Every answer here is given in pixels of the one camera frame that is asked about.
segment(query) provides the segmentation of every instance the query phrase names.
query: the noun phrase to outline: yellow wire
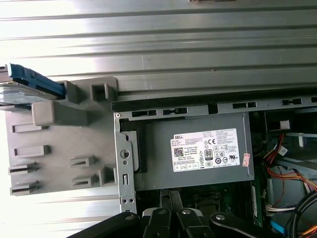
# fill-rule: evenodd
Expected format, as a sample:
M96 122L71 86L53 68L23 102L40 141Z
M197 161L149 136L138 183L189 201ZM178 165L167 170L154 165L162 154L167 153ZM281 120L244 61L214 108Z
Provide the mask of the yellow wire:
M317 185L314 184L312 181L308 180L308 179L305 179L305 182L306 183L309 183L311 186L313 186L314 188L317 188Z
M315 230L316 228L317 228L317 225L314 225L313 227L311 227L307 231L303 232L302 235L305 236L305 235L309 234L310 232L312 232L313 230Z

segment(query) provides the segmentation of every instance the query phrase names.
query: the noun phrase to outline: power supply label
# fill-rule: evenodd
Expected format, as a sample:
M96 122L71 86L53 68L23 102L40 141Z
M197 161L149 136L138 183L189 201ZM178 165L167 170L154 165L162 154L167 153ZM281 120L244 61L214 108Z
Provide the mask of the power supply label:
M235 128L174 135L170 145L174 172L240 165Z

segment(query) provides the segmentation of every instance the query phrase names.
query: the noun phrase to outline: wire bundle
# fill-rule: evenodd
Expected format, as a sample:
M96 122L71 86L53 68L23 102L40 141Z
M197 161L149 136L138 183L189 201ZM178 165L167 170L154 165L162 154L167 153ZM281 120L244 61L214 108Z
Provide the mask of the wire bundle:
M267 206L266 211L270 214L284 214L293 212L296 208L296 205L287 205L283 207L275 208L273 206Z
M281 179L283 181L283 190L282 190L282 195L279 198L277 202L273 206L267 206L267 211L269 213L273 214L282 214L282 213L288 213L292 212L292 215L290 219L288 220L286 227L290 224L289 227L289 232L288 232L288 237L289 238L297 238L298 237L298 222L299 218L305 212L312 204L314 204L317 201L317 185L314 184L312 181L309 179L303 177L298 171L294 170L293 172L282 174L280 168L278 167L280 174L277 174L273 172L270 168L274 165L273 162L275 160L276 155L278 154L278 151L283 143L284 139L284 134L279 135L278 142L276 146L268 152L265 156L265 162L266 162L266 170L268 174L276 179ZM302 181L305 187L306 192L308 192L307 195L305 195L302 200L296 205L292 206L284 206L280 208L275 208L275 205L279 203L284 195L284 188L285 188L285 180L298 180ZM307 231L301 233L301 236L304 237L309 237L317 234L317 225L312 226L310 229Z
M317 202L317 192L312 191L306 196L304 196L301 201L297 204L296 208L294 209L294 212L290 219L288 220L286 224L286 228L288 224L290 224L290 227L288 229L288 237L289 238L297 238L298 237L298 222L302 214L314 203ZM317 233L317 225L311 227L307 231L303 232L302 236L312 236Z

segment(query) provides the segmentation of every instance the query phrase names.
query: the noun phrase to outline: cable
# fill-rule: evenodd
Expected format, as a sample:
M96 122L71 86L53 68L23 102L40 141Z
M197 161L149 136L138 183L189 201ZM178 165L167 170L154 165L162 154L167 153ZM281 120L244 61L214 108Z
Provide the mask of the cable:
M274 228L274 229L276 229L278 232L281 232L282 234L284 234L285 233L285 229L282 227L282 226L280 226L278 223L276 223L276 222L274 222L274 221L270 221L270 223L271 223L271 226Z
M314 184L312 181L308 180L307 178L303 177L297 170L294 170L294 172L282 174L282 171L280 170L279 166L278 170L280 174L277 174L273 171L271 171L271 167L275 166L273 163L275 160L275 157L278 154L278 151L283 143L284 139L284 134L280 134L278 137L277 144L274 146L274 148L269 151L265 156L264 156L264 161L266 162L266 170L267 173L276 179L281 179L283 182L283 188L282 188L282 194L281 197L275 202L273 206L267 206L266 210L268 213L272 214L283 214L283 213L288 213L288 212L293 212L292 215L290 216L289 220L287 221L287 224L285 226L285 230L288 229L288 237L289 238L297 238L298 237L298 222L301 217L301 215L305 212L306 209L308 209L312 204L317 202L317 185ZM298 203L296 207L280 207L280 208L275 208L274 206L278 204L284 195L285 192L285 181L284 180L300 180L304 184L305 191L308 192L307 195L305 195L301 201ZM302 236L310 236L317 233L317 225L312 226L310 229L307 231L301 233L300 235Z
M295 208L294 213L290 217L290 220L288 221L288 223L290 223L288 237L290 237L290 238L297 237L298 222L299 222L301 215L310 206L312 206L316 202L317 202L317 192L316 191L310 192L309 194L307 194L306 196L304 196L301 199L301 201L298 203L297 207ZM315 226L311 227L310 229L308 229L307 231L303 232L302 235L303 236L309 235L309 234L315 232L316 228L317 228L317 225L315 225Z

